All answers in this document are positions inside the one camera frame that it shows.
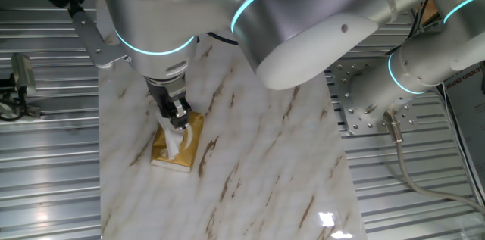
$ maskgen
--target metal grating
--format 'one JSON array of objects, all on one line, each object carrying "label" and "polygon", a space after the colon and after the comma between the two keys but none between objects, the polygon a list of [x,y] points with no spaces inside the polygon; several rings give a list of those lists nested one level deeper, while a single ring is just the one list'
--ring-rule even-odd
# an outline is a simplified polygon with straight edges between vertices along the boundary
[{"label": "metal grating", "polygon": [[[95,0],[85,9],[94,17]],[[346,58],[382,58],[410,25],[401,16]],[[38,92],[30,100],[42,118],[0,122],[0,239],[100,239],[97,69],[67,12],[47,0],[0,0],[0,78],[11,72],[13,52],[33,60]],[[332,92],[331,72],[327,79]],[[472,196],[440,99],[430,92],[413,103],[420,129],[405,134],[410,173],[422,186]],[[370,240],[452,240],[485,231],[470,207],[421,196],[397,180],[387,135],[349,136],[343,120],[339,127]]]}]

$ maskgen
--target white marble slab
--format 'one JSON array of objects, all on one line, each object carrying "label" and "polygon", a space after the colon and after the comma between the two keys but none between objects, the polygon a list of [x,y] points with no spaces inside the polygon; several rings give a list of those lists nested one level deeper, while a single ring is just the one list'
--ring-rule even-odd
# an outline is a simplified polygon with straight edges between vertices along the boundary
[{"label": "white marble slab", "polygon": [[156,104],[124,61],[99,74],[103,239],[366,239],[324,75],[271,91],[202,38],[186,74],[205,114],[191,173],[150,165]]}]

